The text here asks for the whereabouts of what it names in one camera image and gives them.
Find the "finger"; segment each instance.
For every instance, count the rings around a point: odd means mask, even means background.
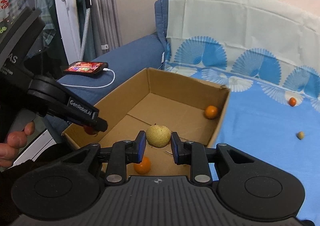
[[[29,124],[26,125],[24,132],[27,136],[32,135],[35,132],[36,129],[36,125],[35,123],[32,121]]]
[[[27,136],[25,132],[12,132],[8,135],[7,143],[9,146],[19,149],[27,144]]]
[[[4,160],[0,158],[0,167],[9,168],[13,165],[12,161]]]
[[[10,147],[8,144],[0,144],[0,158],[4,160],[13,160],[18,156],[19,149]]]

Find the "cardboard box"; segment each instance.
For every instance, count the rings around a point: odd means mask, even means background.
[[[225,86],[144,69],[95,105],[100,110],[99,116],[108,122],[106,132],[90,136],[83,127],[72,124],[63,135],[76,149],[93,142],[104,148],[117,141],[135,140],[140,130],[146,131],[150,125],[158,124],[177,132],[182,141],[214,147],[229,95]],[[219,116],[213,120],[204,116],[204,109],[209,105],[219,109]],[[189,165],[176,165],[166,151],[171,152],[170,143],[162,149],[147,143],[144,155],[151,160],[151,171],[146,175],[189,176]],[[127,176],[130,175],[137,175],[133,164],[127,165]]]

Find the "white door frame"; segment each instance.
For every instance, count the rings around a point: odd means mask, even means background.
[[[80,58],[81,40],[76,0],[55,0],[63,46],[69,64]]]

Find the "black phone case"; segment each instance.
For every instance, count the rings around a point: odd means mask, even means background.
[[[70,64],[68,66],[68,68],[70,68],[75,63],[77,63],[77,62],[73,62],[72,64]],[[109,64],[107,62],[101,62],[101,63],[103,63],[103,64],[99,68],[97,68],[94,72],[91,72],[91,73],[85,73],[85,72],[81,72],[81,71],[66,71],[66,70],[64,70],[63,73],[64,74],[87,76],[87,77],[91,77],[92,78],[92,77],[95,77],[98,74],[100,74],[103,71],[104,68],[108,68],[109,67]]]

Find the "gray curtain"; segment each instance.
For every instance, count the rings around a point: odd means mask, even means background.
[[[82,38],[85,19],[84,0],[77,0],[80,37]],[[108,44],[108,49],[101,46]],[[92,0],[90,24],[84,61],[92,61],[96,57],[122,45],[116,0]]]

